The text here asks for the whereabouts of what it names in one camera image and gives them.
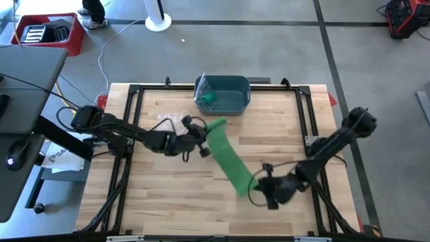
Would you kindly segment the teal plastic bin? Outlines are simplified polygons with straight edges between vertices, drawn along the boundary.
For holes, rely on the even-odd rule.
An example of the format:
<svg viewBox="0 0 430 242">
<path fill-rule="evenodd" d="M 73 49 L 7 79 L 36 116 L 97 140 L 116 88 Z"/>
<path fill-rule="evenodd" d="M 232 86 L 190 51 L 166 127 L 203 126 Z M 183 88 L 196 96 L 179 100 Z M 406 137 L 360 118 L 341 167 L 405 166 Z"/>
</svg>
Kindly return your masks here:
<svg viewBox="0 0 430 242">
<path fill-rule="evenodd" d="M 207 116 L 240 116 L 251 101 L 249 80 L 238 75 L 206 75 L 216 94 L 216 104 L 211 110 L 195 105 L 201 114 Z M 199 76 L 194 85 L 194 97 L 199 83 Z"/>
</svg>

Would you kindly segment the red and black device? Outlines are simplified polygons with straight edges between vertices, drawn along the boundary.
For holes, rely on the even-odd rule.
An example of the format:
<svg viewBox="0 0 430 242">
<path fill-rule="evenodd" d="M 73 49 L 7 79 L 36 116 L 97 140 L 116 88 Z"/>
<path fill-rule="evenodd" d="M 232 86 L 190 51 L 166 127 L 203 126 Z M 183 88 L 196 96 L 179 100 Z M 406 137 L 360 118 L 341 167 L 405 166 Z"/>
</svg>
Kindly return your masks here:
<svg viewBox="0 0 430 242">
<path fill-rule="evenodd" d="M 390 37 L 406 39 L 430 24 L 430 0 L 389 0 L 385 14 Z"/>
</svg>

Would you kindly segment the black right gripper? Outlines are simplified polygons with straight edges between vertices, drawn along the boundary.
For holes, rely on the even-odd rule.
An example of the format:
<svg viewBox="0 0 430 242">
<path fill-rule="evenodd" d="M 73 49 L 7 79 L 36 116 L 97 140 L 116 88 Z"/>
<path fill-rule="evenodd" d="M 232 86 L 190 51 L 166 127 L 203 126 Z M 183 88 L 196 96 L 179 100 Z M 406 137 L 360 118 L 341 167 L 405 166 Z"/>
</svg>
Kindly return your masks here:
<svg viewBox="0 0 430 242">
<path fill-rule="evenodd" d="M 301 181 L 294 173 L 274 177 L 272 175 L 273 165 L 269 163 L 264 163 L 262 170 L 267 173 L 267 176 L 259 178 L 253 185 L 253 190 L 261 192 L 265 196 L 269 210 L 277 210 L 279 204 L 286 204 L 292 198 L 300 187 Z"/>
</svg>

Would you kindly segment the grey desk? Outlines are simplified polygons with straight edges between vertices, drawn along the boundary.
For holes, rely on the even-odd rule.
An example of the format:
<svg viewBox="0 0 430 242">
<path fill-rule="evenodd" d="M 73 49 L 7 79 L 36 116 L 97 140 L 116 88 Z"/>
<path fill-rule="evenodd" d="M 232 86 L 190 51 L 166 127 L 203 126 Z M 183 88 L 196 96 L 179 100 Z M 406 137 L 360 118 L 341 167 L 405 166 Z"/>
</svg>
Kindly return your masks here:
<svg viewBox="0 0 430 242">
<path fill-rule="evenodd" d="M 0 93 L 10 97 L 9 105 L 0 117 L 0 223 L 7 222 L 21 196 L 44 142 L 44 136 L 34 134 L 40 117 L 67 58 L 63 48 L 10 46 L 0 48 Z M 22 140 L 27 144 L 21 169 L 6 168 L 10 146 Z"/>
</svg>

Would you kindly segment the white printed paper sheet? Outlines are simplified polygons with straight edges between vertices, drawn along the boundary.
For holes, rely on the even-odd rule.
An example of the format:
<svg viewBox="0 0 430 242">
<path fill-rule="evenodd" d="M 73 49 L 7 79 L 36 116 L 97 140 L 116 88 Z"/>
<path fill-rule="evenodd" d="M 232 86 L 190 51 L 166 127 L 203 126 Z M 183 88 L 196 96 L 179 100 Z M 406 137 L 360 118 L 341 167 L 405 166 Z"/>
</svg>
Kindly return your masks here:
<svg viewBox="0 0 430 242">
<path fill-rule="evenodd" d="M 53 173 L 62 171 L 80 171 L 85 160 L 57 144 L 51 143 L 45 153 L 41 167 L 51 169 Z"/>
</svg>

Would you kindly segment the grey metal bar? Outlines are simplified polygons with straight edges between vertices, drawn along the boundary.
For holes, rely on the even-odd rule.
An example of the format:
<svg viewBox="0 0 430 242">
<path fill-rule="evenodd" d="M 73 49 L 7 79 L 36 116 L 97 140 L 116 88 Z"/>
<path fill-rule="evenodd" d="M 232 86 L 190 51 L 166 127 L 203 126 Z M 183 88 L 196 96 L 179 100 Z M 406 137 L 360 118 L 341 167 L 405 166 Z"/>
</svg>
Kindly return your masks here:
<svg viewBox="0 0 430 242">
<path fill-rule="evenodd" d="M 424 112 L 427 122 L 430 125 L 430 99 L 427 96 L 427 93 L 425 91 L 416 92 L 416 97 L 421 105 L 421 108 Z"/>
</svg>

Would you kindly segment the dark green elastic bandage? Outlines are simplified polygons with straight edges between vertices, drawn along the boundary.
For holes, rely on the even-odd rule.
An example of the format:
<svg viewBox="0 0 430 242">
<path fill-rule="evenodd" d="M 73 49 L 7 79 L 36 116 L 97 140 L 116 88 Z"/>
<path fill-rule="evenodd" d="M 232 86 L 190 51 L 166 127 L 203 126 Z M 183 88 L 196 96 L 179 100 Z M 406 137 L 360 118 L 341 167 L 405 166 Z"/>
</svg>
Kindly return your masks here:
<svg viewBox="0 0 430 242">
<path fill-rule="evenodd" d="M 256 186 L 257 182 L 228 141 L 226 123 L 225 117 L 209 123 L 206 127 L 206 140 L 214 160 L 236 190 L 237 195 L 245 197 L 248 194 L 249 185 Z"/>
</svg>

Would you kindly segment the black computer mouse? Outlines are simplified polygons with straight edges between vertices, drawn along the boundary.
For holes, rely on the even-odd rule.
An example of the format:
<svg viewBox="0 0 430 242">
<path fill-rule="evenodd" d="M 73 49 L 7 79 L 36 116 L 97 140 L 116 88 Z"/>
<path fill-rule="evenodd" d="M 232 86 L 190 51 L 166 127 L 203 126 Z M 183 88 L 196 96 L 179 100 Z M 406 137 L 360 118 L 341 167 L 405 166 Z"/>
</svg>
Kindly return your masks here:
<svg viewBox="0 0 430 242">
<path fill-rule="evenodd" d="M 15 141 L 8 149 L 6 155 L 6 168 L 10 171 L 20 170 L 26 163 L 30 142 L 24 139 Z"/>
</svg>

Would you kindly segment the clear plastic bag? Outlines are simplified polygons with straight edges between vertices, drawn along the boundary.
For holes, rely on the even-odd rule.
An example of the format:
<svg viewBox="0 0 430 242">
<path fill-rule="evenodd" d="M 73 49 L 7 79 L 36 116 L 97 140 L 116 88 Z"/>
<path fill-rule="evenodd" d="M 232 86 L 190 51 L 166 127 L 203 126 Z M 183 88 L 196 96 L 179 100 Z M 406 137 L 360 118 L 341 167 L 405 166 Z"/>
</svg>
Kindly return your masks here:
<svg viewBox="0 0 430 242">
<path fill-rule="evenodd" d="M 180 113 L 165 113 L 157 114 L 157 123 L 162 122 L 157 130 L 175 131 L 177 134 L 186 134 L 187 129 L 182 124 L 184 114 Z"/>
<path fill-rule="evenodd" d="M 215 106 L 216 101 L 212 104 L 203 104 L 200 101 L 200 97 L 203 94 L 211 92 L 211 91 L 214 91 L 214 90 L 213 90 L 212 86 L 209 84 L 209 81 L 207 80 L 206 74 L 203 73 L 199 79 L 199 83 L 197 84 L 197 89 L 196 89 L 196 93 L 195 93 L 195 97 L 194 97 L 195 103 L 205 110 L 211 110 Z"/>
</svg>

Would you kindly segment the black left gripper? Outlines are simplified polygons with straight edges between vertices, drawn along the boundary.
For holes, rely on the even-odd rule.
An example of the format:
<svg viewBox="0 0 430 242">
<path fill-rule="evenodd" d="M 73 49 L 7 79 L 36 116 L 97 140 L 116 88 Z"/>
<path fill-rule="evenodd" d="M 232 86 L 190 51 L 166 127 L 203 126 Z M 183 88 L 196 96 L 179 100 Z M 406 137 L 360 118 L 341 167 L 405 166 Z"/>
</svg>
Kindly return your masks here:
<svg viewBox="0 0 430 242">
<path fill-rule="evenodd" d="M 208 147 L 203 144 L 209 135 L 206 122 L 197 116 L 185 116 L 182 124 L 187 128 L 186 134 L 177 135 L 175 132 L 169 135 L 167 140 L 167 156 L 177 156 L 182 154 L 183 159 L 188 159 L 189 154 L 197 147 L 202 158 L 211 154 Z"/>
</svg>

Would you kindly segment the black desk support beam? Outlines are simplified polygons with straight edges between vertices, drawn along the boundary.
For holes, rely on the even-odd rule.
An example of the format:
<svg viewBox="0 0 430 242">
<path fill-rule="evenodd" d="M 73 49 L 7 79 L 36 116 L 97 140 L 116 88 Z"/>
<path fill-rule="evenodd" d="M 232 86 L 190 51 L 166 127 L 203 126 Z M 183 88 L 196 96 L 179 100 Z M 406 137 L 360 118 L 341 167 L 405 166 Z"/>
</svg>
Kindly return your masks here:
<svg viewBox="0 0 430 242">
<path fill-rule="evenodd" d="M 86 145 L 83 141 L 75 138 L 43 116 L 37 119 L 33 131 L 36 134 L 43 134 L 53 143 L 62 146 L 86 161 L 91 161 L 92 159 L 93 149 L 89 145 Z"/>
</svg>

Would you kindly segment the white pole with round base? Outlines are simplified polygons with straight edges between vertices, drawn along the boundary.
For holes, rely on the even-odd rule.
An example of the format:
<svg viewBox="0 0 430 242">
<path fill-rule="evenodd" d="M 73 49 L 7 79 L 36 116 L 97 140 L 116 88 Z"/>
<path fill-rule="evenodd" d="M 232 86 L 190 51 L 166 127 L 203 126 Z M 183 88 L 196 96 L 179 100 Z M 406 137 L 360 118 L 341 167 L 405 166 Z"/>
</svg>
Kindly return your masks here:
<svg viewBox="0 0 430 242">
<path fill-rule="evenodd" d="M 152 32 L 162 32 L 170 27 L 171 17 L 163 10 L 161 0 L 144 0 L 148 13 L 145 20 L 145 26 Z"/>
</svg>

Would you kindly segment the black metal table frame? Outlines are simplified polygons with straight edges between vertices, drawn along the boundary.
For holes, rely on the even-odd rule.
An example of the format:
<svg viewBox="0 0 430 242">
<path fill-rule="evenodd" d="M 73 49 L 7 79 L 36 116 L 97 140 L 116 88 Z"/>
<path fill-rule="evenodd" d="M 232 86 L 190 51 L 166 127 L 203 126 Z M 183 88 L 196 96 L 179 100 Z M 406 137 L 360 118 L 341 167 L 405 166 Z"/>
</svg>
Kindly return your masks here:
<svg viewBox="0 0 430 242">
<path fill-rule="evenodd" d="M 159 126 L 157 114 L 198 116 L 191 84 L 114 83 L 106 111 L 143 128 Z M 305 136 L 328 136 L 336 129 L 325 85 L 254 85 L 240 116 L 228 117 L 226 134 L 251 172 L 263 163 L 284 175 L 305 157 Z M 198 152 L 165 157 L 134 146 L 125 196 L 112 206 L 107 228 L 142 235 L 289 236 L 339 231 L 312 190 L 298 192 L 277 210 L 263 207 L 253 192 L 240 198 L 211 157 Z"/>
</svg>

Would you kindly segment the person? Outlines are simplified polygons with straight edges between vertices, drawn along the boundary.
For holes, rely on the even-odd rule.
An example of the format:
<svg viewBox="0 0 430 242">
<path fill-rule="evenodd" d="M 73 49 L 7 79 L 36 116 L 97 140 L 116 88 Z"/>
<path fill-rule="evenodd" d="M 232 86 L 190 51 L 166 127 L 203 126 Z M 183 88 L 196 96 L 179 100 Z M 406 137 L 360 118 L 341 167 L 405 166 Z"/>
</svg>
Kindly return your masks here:
<svg viewBox="0 0 430 242">
<path fill-rule="evenodd" d="M 82 0 L 82 7 L 77 13 L 83 16 L 89 16 L 84 19 L 82 25 L 88 30 L 98 30 L 108 28 L 110 23 L 105 18 L 105 9 L 100 0 Z"/>
</svg>

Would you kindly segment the small black toaster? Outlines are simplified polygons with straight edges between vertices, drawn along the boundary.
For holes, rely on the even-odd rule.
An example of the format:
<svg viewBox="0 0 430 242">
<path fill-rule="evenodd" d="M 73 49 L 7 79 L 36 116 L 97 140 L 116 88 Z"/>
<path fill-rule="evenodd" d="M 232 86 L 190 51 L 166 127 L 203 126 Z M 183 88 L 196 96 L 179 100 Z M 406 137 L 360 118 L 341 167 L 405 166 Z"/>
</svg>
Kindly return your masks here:
<svg viewBox="0 0 430 242">
<path fill-rule="evenodd" d="M 69 39 L 70 30 L 66 26 L 57 26 L 54 28 L 54 36 L 57 42 L 65 42 Z"/>
</svg>

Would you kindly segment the orange black striped clamp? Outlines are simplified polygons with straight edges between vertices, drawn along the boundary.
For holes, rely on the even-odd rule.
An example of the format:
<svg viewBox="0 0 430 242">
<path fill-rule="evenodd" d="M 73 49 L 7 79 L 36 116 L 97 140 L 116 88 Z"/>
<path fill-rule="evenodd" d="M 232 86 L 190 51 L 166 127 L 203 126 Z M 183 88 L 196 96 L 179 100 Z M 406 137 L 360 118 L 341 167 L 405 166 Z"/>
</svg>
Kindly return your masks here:
<svg viewBox="0 0 430 242">
<path fill-rule="evenodd" d="M 382 237 L 382 233 L 376 225 L 364 225 L 363 231 L 369 237 Z"/>
</svg>

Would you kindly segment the black silver toaster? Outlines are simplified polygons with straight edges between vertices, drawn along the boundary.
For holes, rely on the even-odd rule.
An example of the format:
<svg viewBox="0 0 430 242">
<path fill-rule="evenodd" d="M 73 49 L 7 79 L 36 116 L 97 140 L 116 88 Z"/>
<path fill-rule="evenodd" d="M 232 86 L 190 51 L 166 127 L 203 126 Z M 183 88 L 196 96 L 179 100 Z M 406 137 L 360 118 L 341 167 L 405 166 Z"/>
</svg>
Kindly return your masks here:
<svg viewBox="0 0 430 242">
<path fill-rule="evenodd" d="M 20 42 L 24 44 L 55 42 L 54 30 L 45 25 L 28 25 L 24 28 Z"/>
</svg>

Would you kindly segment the red plastic crate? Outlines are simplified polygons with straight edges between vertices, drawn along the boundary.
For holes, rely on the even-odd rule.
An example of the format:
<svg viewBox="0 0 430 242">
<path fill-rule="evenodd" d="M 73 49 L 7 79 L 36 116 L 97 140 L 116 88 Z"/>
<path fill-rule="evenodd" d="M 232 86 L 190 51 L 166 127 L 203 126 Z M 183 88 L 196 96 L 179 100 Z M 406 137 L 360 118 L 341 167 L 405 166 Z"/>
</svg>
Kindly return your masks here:
<svg viewBox="0 0 430 242">
<path fill-rule="evenodd" d="M 23 15 L 18 21 L 16 27 L 16 34 L 21 38 L 24 33 L 25 27 L 31 25 L 59 26 L 65 24 L 70 30 L 69 36 L 66 40 L 57 42 L 43 42 L 43 43 L 22 43 L 24 46 L 38 46 L 49 48 L 63 48 L 68 51 L 69 56 L 78 56 L 81 51 L 85 30 L 81 25 L 76 13 L 49 13 L 40 15 Z"/>
</svg>

